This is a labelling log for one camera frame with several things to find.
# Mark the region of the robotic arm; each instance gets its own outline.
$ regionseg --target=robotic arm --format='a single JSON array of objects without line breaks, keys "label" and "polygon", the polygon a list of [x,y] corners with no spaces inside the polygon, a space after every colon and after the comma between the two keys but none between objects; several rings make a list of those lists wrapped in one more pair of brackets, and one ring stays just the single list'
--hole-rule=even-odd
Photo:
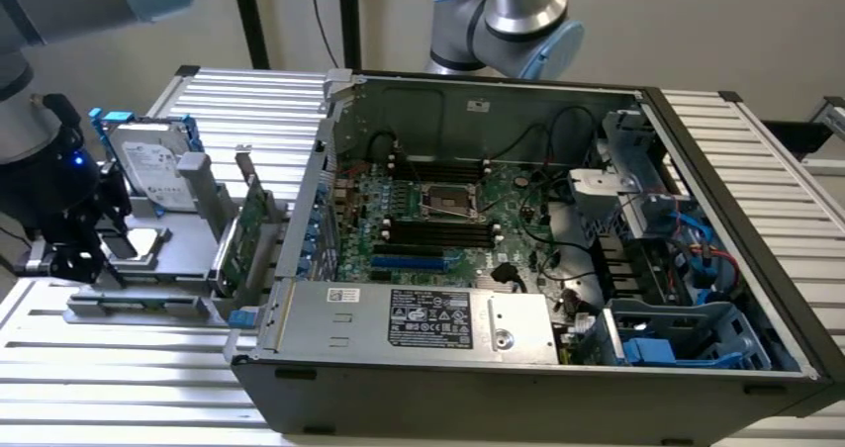
[{"label": "robotic arm", "polygon": [[190,2],[0,0],[0,212],[30,238],[43,238],[19,271],[27,275],[92,282],[105,268],[118,280],[100,240],[118,257],[134,249],[122,223],[130,208],[121,172],[92,159],[69,100],[39,89],[18,50],[154,22]]},{"label": "robotic arm", "polygon": [[428,73],[556,79],[580,47],[583,25],[565,0],[433,0]]}]

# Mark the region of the warning label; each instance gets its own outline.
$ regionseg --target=warning label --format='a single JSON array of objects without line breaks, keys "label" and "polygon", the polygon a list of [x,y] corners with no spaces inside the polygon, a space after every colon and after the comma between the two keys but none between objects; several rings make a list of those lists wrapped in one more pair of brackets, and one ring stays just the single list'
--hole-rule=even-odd
[{"label": "warning label", "polygon": [[393,346],[472,349],[472,317],[465,292],[391,291]]}]

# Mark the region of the blue cable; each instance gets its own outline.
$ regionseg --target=blue cable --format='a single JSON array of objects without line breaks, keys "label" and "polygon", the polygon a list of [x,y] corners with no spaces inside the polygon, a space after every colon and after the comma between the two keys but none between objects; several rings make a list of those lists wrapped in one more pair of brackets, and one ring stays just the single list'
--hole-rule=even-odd
[{"label": "blue cable", "polygon": [[[672,217],[675,220],[678,219],[676,212],[668,213],[668,216]],[[707,241],[707,244],[712,242],[712,228],[710,226],[699,223],[695,218],[688,217],[683,213],[680,213],[679,220],[687,226],[691,226],[695,229],[698,229],[698,231],[700,232],[700,236]]]}]

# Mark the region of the metal case panel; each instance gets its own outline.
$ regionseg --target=metal case panel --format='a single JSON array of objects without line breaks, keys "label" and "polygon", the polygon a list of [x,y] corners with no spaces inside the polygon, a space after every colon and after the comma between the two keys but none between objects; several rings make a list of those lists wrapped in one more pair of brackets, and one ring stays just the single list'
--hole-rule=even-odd
[{"label": "metal case panel", "polygon": [[704,446],[820,389],[588,370],[237,361],[232,370],[278,432],[521,442]]},{"label": "metal case panel", "polygon": [[[845,358],[831,337],[839,334],[843,315],[836,293],[845,289],[845,212],[743,103],[726,102],[718,93],[663,94],[676,125],[695,138],[703,161],[735,199],[731,218],[748,222],[743,231],[755,237],[738,240],[746,245],[760,238],[774,255],[752,251],[754,259],[768,261],[764,277],[772,282],[790,279],[774,285],[770,296],[812,365],[836,383],[788,411],[807,415],[845,396]],[[735,145],[736,139],[744,146]],[[663,163],[684,188],[668,155]]]}]

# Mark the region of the slotted metal rail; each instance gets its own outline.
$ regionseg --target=slotted metal rail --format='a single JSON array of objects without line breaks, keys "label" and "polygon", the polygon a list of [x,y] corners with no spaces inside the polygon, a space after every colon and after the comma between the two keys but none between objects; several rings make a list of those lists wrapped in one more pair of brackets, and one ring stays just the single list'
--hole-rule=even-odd
[{"label": "slotted metal rail", "polygon": [[[845,344],[845,215],[742,103],[663,91],[830,335]],[[666,157],[678,188],[679,176]]]},{"label": "slotted metal rail", "polygon": [[210,172],[233,198],[246,194],[234,148],[249,145],[264,189],[276,201],[293,205],[325,116],[322,78],[317,73],[200,68],[193,76],[170,81],[148,115],[196,118]]}]

